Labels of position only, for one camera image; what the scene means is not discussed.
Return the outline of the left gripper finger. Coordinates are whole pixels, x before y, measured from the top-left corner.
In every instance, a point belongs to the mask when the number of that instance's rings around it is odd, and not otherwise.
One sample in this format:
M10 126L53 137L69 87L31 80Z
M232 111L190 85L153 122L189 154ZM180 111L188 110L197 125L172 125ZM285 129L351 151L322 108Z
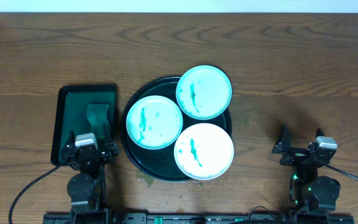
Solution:
M66 143L65 143L65 147L66 147L67 149L70 149L70 148L72 148L72 147L75 147L75 134L74 134L73 130L71 130L71 131L69 132L68 139L67 139L67 141L66 141Z
M114 149L114 141L112 140L110 130L106 123L103 124L104 131L104 145L106 149Z

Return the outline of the white plate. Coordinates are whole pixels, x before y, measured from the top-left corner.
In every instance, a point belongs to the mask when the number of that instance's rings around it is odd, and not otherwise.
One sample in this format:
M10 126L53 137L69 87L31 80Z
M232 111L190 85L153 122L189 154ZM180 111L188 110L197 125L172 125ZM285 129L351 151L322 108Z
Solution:
M181 110L167 97L146 96L130 107L126 130L138 146L157 150L171 145L183 128Z
M232 98L232 85L219 68L199 65L186 71L175 92L180 109L189 117L212 119L222 114Z
M228 133L210 123L186 128L178 137L173 155L179 169L195 180L211 180L225 173L234 158Z

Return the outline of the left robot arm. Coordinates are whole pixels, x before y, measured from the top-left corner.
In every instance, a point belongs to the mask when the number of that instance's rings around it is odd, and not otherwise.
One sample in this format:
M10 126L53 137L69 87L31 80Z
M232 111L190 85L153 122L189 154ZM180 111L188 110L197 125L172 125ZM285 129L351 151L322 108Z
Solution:
M93 133L75 136L71 131L62 149L65 164L79 173L67 184L71 198L70 223L105 223L121 221L107 203L105 166L117 155L117 146L103 124L102 146Z

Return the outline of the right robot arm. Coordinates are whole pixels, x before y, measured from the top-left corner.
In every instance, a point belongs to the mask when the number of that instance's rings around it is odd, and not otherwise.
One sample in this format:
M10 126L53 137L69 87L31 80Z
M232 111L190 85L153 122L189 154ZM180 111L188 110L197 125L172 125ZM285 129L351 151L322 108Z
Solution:
M292 223L328 223L328 213L336 209L340 183L318 175L318 169L328 164L337 151L336 141L319 128L316 139L307 148L293 147L285 125L280 129L272 153L280 154L280 164L293 167L290 178L290 200L296 204L289 211Z

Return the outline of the green sponge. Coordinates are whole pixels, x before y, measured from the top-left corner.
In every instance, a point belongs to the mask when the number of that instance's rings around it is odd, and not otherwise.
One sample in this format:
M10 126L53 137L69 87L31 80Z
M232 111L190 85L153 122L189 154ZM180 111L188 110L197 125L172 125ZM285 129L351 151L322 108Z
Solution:
M96 139L104 139L105 129L110 133L109 107L106 104L90 104L86 109L86 116L91 125L90 132L95 135Z

